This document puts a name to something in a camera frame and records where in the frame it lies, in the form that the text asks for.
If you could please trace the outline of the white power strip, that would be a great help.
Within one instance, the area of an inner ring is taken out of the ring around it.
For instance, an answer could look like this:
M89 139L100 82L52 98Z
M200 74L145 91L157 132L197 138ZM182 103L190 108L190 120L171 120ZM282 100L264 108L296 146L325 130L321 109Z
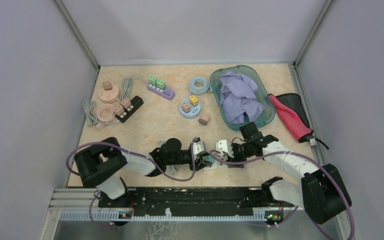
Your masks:
M227 168L226 164L219 161L215 161L214 163L212 163L210 166L207 167L207 170L219 170L219 169L225 169L225 168Z

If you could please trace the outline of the brown pink USB charger plug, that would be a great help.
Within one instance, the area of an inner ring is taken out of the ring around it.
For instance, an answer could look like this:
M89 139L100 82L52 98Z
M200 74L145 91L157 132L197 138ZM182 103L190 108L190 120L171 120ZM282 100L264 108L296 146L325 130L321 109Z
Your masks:
M202 114L199 119L198 119L198 123L201 125L201 126L206 126L210 121L210 116L207 115L207 114Z

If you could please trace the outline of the blue round power socket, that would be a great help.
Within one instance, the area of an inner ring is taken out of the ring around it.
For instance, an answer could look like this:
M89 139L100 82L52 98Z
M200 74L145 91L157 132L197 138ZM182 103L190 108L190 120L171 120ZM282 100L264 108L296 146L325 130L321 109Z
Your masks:
M200 102L196 106L193 106L190 103L188 98L183 99L179 104L179 114L186 119L197 118L202 110L202 105Z

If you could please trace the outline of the yellow USB charger plug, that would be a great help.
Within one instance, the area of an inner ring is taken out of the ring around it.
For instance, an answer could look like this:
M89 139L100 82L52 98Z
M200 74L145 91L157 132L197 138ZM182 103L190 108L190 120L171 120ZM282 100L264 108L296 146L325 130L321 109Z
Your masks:
M196 107L199 104L199 100L195 95L191 95L189 97L189 103L193 106Z

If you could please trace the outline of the teal USB charger plug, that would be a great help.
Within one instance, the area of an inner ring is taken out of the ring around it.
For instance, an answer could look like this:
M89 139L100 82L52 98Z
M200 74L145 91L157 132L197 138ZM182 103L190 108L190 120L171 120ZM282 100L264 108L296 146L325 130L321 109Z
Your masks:
M203 157L203 162L211 166L212 164L214 164L215 160L211 156L207 155Z

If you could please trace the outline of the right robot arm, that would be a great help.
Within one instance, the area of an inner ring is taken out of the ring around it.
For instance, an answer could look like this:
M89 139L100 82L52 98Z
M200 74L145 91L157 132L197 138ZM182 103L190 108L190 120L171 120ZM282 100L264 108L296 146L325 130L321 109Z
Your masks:
M263 135L254 122L240 127L242 143L223 139L216 152L229 166L244 165L251 158L262 159L281 168L295 181L276 176L262 184L261 199L267 206L284 201L303 208L311 220L324 224L352 206L338 169L332 164L319 166L307 156L293 152L278 138Z

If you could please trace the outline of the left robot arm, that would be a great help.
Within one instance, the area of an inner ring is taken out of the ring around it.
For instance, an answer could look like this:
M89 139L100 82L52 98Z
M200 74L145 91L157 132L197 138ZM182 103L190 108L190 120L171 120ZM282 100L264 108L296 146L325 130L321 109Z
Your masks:
M129 203L130 193L120 170L136 172L146 177L165 175L169 166L188 165L195 173L212 165L205 143L200 138L192 140L188 149L182 148L177 138L170 138L147 155L122 148L115 137L83 145L77 153L71 153L85 188L97 188L106 194L112 203L124 207Z

